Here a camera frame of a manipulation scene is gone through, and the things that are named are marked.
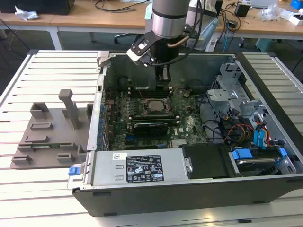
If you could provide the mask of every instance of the warning label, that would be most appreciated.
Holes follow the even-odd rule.
[[[128,183],[164,181],[161,155],[126,157]]]

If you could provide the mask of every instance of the blue cable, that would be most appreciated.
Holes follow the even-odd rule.
[[[229,24],[227,22],[227,35],[226,35],[226,40],[225,40],[225,45],[224,45],[223,52],[225,52],[225,48],[226,48],[226,44],[227,44],[227,40],[228,40],[228,32],[229,32]]]

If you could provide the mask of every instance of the blue latch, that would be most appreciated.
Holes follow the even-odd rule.
[[[77,175],[80,175],[80,167],[71,167],[69,170],[68,170],[68,175],[69,176],[77,176]]]
[[[287,152],[284,148],[280,148],[280,153],[281,153],[282,157],[285,157],[287,155]]]
[[[263,150],[266,149],[266,147],[263,144],[263,139],[265,136],[265,131],[263,129],[256,129],[254,133],[254,144],[258,145],[261,147]]]
[[[249,149],[236,149],[232,152],[232,156],[235,160],[252,158],[251,152]]]

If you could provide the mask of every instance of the circuit board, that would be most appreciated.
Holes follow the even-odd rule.
[[[127,92],[107,92],[106,97],[107,120],[112,131],[109,136],[110,150],[175,148],[181,143],[208,141],[198,116],[198,95],[188,95],[185,89],[174,90],[169,99],[131,98]],[[157,138],[138,138],[129,133],[130,116],[147,113],[149,116],[159,116],[161,122],[161,102],[165,103],[166,115],[177,116],[177,125],[169,126],[166,135]]]

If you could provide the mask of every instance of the white paper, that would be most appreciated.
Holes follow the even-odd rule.
[[[23,10],[18,9],[16,6],[15,6],[15,9],[16,9],[15,15],[19,19],[27,21],[28,19],[40,18],[38,16],[37,12],[34,12],[34,11],[31,11],[31,12],[23,11]]]

